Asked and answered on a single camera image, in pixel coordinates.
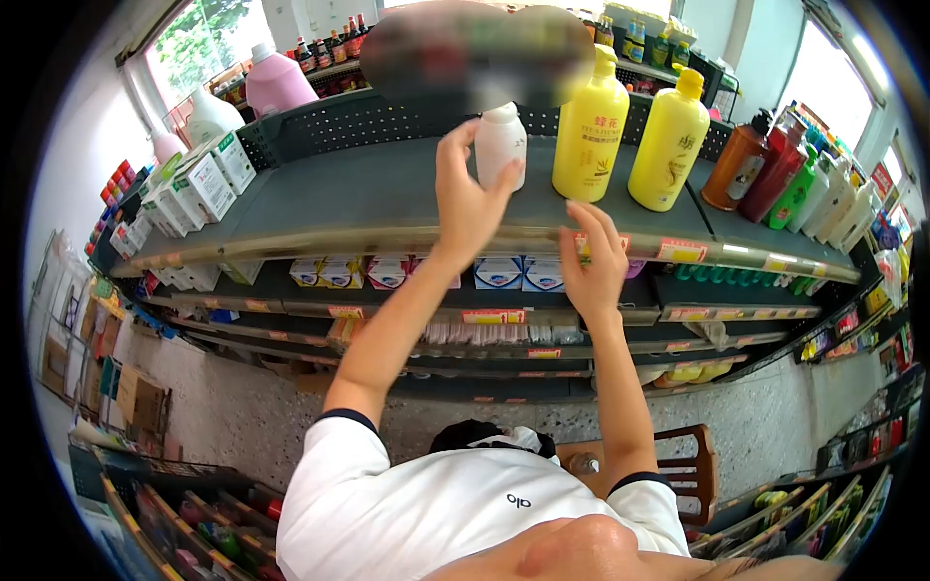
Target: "black cap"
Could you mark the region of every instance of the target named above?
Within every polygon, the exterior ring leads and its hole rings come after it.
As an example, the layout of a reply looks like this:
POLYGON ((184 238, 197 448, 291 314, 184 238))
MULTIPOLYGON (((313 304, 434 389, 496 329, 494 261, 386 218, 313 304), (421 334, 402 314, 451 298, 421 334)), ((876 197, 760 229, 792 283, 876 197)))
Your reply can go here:
POLYGON ((768 130, 772 128, 772 113, 765 109, 760 109, 755 117, 752 117, 750 125, 759 135, 768 135, 768 130))

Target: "yellow shampoo bottle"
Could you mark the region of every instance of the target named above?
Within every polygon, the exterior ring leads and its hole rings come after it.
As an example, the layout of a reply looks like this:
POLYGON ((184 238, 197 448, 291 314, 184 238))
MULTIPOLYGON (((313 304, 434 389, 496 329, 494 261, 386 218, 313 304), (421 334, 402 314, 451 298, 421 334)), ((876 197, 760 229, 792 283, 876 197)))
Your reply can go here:
POLYGON ((675 88, 656 93, 646 119, 627 189, 634 200, 656 212, 668 212, 678 199, 711 126, 700 102, 704 77, 682 68, 675 88))
POLYGON ((594 75, 559 109, 552 186, 571 200, 597 202, 607 191, 630 109, 616 62, 613 48, 594 45, 594 75))

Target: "logo on shirt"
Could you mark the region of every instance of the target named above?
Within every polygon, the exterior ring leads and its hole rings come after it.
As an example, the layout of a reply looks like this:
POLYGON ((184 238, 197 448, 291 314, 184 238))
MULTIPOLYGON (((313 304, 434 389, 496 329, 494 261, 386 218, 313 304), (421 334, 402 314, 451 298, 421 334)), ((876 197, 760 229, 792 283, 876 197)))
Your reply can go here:
POLYGON ((518 498, 514 495, 507 495, 507 502, 516 505, 518 509, 520 507, 530 508, 533 506, 533 504, 525 498, 518 498))

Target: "green foliage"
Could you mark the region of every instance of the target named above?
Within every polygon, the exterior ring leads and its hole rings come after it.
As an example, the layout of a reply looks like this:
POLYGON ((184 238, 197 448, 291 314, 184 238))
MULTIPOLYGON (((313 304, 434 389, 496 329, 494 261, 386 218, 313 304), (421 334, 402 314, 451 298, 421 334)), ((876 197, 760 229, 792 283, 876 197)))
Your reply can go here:
POLYGON ((193 0, 155 41, 178 100, 235 62, 225 35, 248 14, 251 0, 193 0))

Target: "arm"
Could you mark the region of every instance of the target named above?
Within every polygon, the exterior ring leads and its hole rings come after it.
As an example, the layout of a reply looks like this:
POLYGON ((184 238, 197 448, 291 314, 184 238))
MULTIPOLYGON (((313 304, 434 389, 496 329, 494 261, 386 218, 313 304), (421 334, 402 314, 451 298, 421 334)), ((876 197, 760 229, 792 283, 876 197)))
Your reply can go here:
POLYGON ((453 277, 494 236, 522 166, 506 165, 489 191, 469 175, 465 161, 477 120, 460 125, 436 148, 439 241, 430 257, 378 310, 339 365, 323 411, 354 410, 378 427, 384 400, 453 277))
POLYGON ((652 419, 617 308, 629 266, 626 253, 614 221, 603 210, 569 202, 567 211, 588 235, 591 248, 591 264, 582 269, 573 233, 565 228, 560 232, 565 292, 584 318, 594 344, 604 469, 611 482, 634 472, 658 472, 652 419))

